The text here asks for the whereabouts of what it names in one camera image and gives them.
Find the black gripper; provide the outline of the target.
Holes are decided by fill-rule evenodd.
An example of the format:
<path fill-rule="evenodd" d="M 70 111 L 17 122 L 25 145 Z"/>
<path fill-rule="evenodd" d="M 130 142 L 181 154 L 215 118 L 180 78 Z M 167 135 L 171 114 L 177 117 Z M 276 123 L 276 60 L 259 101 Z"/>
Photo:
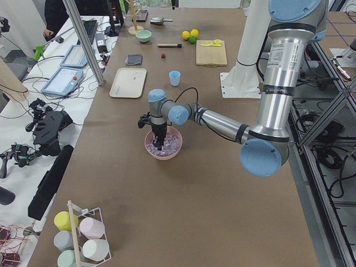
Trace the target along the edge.
<path fill-rule="evenodd" d="M 137 123 L 139 128 L 143 128 L 145 125 L 150 125 L 155 138 L 152 142 L 153 146 L 161 151 L 164 147 L 164 141 L 167 133 L 167 119 L 163 116 L 154 116 L 150 112 L 143 114 Z"/>

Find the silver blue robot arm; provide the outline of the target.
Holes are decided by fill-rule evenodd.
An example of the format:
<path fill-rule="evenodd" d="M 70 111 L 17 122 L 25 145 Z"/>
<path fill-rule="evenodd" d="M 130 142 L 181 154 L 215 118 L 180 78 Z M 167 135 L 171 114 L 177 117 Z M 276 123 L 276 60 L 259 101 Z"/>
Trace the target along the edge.
<path fill-rule="evenodd" d="M 262 34 L 252 41 L 259 52 L 265 37 L 271 39 L 270 55 L 256 123 L 248 126 L 208 110 L 198 103 L 179 105 L 162 89 L 149 92 L 150 110 L 140 117 L 139 127 L 150 125 L 153 144 L 162 149 L 167 123 L 183 125 L 192 120 L 221 137 L 242 145 L 240 162 L 246 171 L 268 177 L 279 171 L 289 156 L 286 130 L 289 110 L 308 42 L 322 39 L 326 30 L 327 1 L 269 1 L 264 9 Z"/>

